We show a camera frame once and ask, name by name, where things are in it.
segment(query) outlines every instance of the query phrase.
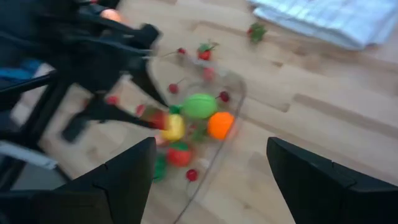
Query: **toy fruit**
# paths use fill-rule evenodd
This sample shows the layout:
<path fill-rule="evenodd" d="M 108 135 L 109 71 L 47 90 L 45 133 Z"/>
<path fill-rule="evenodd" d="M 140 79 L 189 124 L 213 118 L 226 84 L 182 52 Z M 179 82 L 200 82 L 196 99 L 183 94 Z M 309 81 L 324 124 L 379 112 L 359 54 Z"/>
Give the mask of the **toy fruit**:
<path fill-rule="evenodd" d="M 183 49 L 182 47 L 180 47 L 179 49 L 177 49 L 177 53 L 179 54 L 186 54 L 187 50 Z"/>
<path fill-rule="evenodd" d="M 169 108 L 170 114 L 180 114 L 181 105 L 171 105 Z"/>
<path fill-rule="evenodd" d="M 109 105 L 116 105 L 119 103 L 119 98 L 117 96 L 110 96 L 106 99 L 106 103 Z"/>
<path fill-rule="evenodd" d="M 217 46 L 217 43 L 208 42 L 205 44 L 200 44 L 198 48 L 198 58 L 201 60 L 210 60 L 211 58 L 211 51 Z"/>
<path fill-rule="evenodd" d="M 217 112 L 207 124 L 207 133 L 218 140 L 224 140 L 234 122 L 234 116 L 228 112 Z"/>
<path fill-rule="evenodd" d="M 175 142 L 167 150 L 167 162 L 177 167 L 185 167 L 192 160 L 192 149 L 185 142 Z"/>
<path fill-rule="evenodd" d="M 190 169 L 185 174 L 185 177 L 189 180 L 189 182 L 196 181 L 198 179 L 198 171 L 195 169 Z"/>
<path fill-rule="evenodd" d="M 264 25 L 261 25 L 258 22 L 251 24 L 250 28 L 247 31 L 250 41 L 255 44 L 262 40 L 262 37 L 266 32 L 267 30 Z"/>
<path fill-rule="evenodd" d="M 166 129 L 167 113 L 164 111 L 156 108 L 155 106 L 145 105 L 144 111 L 140 112 L 141 115 L 137 115 L 141 120 L 151 122 L 156 129 Z"/>
<path fill-rule="evenodd" d="M 177 94 L 178 93 L 178 85 L 176 83 L 170 84 L 168 90 L 169 90 L 169 92 L 171 92 L 173 94 Z"/>
<path fill-rule="evenodd" d="M 160 133 L 166 140 L 180 140 L 185 134 L 184 120 L 179 114 L 169 114 L 166 120 L 166 130 L 162 130 Z"/>
<path fill-rule="evenodd" d="M 221 99 L 223 102 L 225 102 L 225 103 L 229 101 L 229 94 L 228 94 L 227 91 L 222 91 L 222 92 L 220 93 L 219 97 L 220 97 L 220 99 Z"/>
<path fill-rule="evenodd" d="M 217 102 L 214 96 L 194 94 L 184 100 L 182 111 L 191 118 L 205 119 L 217 111 Z"/>
<path fill-rule="evenodd" d="M 136 115 L 138 117 L 140 117 L 140 116 L 142 116 L 144 111 L 145 111 L 145 105 L 138 105 L 137 108 L 136 108 Z"/>
<path fill-rule="evenodd" d="M 154 182 L 162 180 L 166 176 L 166 156 L 159 154 L 155 161 Z"/>
<path fill-rule="evenodd" d="M 215 77 L 214 68 L 205 68 L 203 69 L 203 79 L 205 81 L 212 81 Z"/>
<path fill-rule="evenodd" d="M 110 19 L 116 22 L 121 22 L 122 18 L 120 14 L 114 9 L 105 9 L 101 12 L 101 17 Z"/>

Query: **green melon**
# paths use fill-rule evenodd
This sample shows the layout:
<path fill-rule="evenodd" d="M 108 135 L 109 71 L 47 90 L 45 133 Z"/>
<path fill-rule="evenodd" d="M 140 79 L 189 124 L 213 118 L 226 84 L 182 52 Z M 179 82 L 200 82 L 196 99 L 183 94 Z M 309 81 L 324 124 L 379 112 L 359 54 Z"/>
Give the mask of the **green melon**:
<path fill-rule="evenodd" d="M 191 118 L 205 119 L 217 112 L 217 101 L 208 94 L 194 94 L 185 99 L 182 111 Z"/>

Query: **white cloth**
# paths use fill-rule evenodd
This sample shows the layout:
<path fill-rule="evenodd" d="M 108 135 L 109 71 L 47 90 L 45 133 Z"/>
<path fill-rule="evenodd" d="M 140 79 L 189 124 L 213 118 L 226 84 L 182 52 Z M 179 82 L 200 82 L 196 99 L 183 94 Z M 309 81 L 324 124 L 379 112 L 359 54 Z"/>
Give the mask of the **white cloth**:
<path fill-rule="evenodd" d="M 254 15 L 350 50 L 386 41 L 398 0 L 248 0 Z"/>

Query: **orange ball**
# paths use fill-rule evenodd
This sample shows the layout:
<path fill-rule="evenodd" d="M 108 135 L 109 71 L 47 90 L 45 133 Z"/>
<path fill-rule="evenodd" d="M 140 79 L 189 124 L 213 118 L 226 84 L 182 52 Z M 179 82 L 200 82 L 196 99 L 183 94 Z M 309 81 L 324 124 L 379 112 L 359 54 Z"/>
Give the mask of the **orange ball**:
<path fill-rule="evenodd" d="M 234 116 L 228 112 L 217 112 L 210 117 L 207 132 L 208 134 L 219 140 L 224 140 L 234 122 Z"/>
<path fill-rule="evenodd" d="M 122 21 L 122 17 L 114 9 L 105 9 L 104 11 L 101 12 L 101 17 L 106 18 L 106 19 L 110 19 L 110 20 L 113 20 L 113 21 L 116 21 L 116 22 L 121 22 Z"/>

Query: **green leaf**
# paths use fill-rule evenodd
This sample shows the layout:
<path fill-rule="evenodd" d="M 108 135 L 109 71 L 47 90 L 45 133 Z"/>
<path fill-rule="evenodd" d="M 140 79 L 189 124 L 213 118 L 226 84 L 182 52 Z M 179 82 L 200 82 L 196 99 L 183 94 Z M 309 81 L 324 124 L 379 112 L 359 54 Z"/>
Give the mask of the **green leaf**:
<path fill-rule="evenodd" d="M 158 182 L 166 176 L 166 166 L 166 156 L 158 155 L 155 161 L 154 182 Z"/>
<path fill-rule="evenodd" d="M 210 44 L 200 44 L 198 51 L 203 53 L 203 52 L 205 52 L 207 50 L 211 50 L 211 49 L 212 49 L 212 46 Z"/>
<path fill-rule="evenodd" d="M 170 145 L 171 148 L 181 150 L 181 151 L 188 151 L 189 147 L 185 142 L 175 142 Z"/>
<path fill-rule="evenodd" d="M 181 105 L 171 105 L 169 108 L 170 114 L 180 114 Z"/>
<path fill-rule="evenodd" d="M 253 26 L 256 28 L 255 29 L 252 28 L 253 31 L 250 35 L 250 39 L 252 42 L 258 43 L 262 40 L 262 37 L 267 32 L 267 30 L 264 28 L 264 26 L 259 24 L 253 24 Z"/>

